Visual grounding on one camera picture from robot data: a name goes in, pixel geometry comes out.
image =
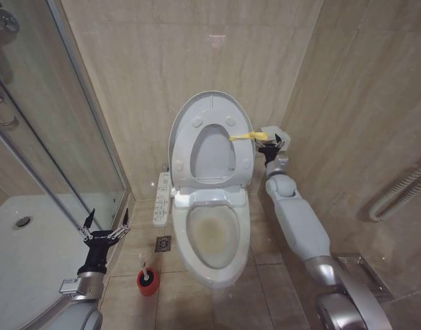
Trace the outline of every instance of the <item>bathroom floor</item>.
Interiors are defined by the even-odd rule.
[[[249,198],[247,266],[235,285],[213,290],[185,270],[172,222],[166,228],[154,228],[154,201],[138,201],[132,230],[101,302],[102,329],[309,329],[262,206],[255,195]],[[164,235],[172,235],[171,251],[155,253],[156,238]],[[160,288],[151,297],[141,296],[135,282],[140,253],[161,273]]]

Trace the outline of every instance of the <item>metal hose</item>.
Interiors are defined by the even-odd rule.
[[[406,193],[402,194],[395,202],[393,202],[386,210],[378,213],[389,203],[395,196],[413,185]],[[372,221],[382,221],[388,219],[401,206],[407,204],[413,197],[421,191],[421,165],[415,169],[410,175],[407,175],[398,184],[389,189],[370,209],[369,217]]]

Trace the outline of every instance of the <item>red toilet brush holder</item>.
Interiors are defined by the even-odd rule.
[[[137,276],[137,286],[139,287],[142,296],[151,296],[158,290],[160,286],[160,278],[158,273],[151,267],[146,268],[148,279],[145,280],[143,271],[140,271]]]

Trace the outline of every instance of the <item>white robotic arm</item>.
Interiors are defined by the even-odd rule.
[[[276,136],[274,143],[262,144],[258,150],[266,157],[266,192],[273,200],[288,245],[319,284],[335,288],[331,294],[317,297],[317,312],[325,328],[391,330],[389,320],[371,291],[330,256],[328,234],[310,204],[297,191],[294,180],[286,175],[284,168],[288,158],[278,153],[285,143],[279,135],[283,138],[288,135],[277,127],[262,130],[272,131]]]

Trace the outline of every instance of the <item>white toilet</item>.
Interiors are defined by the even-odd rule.
[[[177,246],[187,270],[211,288],[233,284],[247,263],[255,149],[253,140],[229,136],[252,130],[234,98],[205,91],[186,102],[170,132]]]

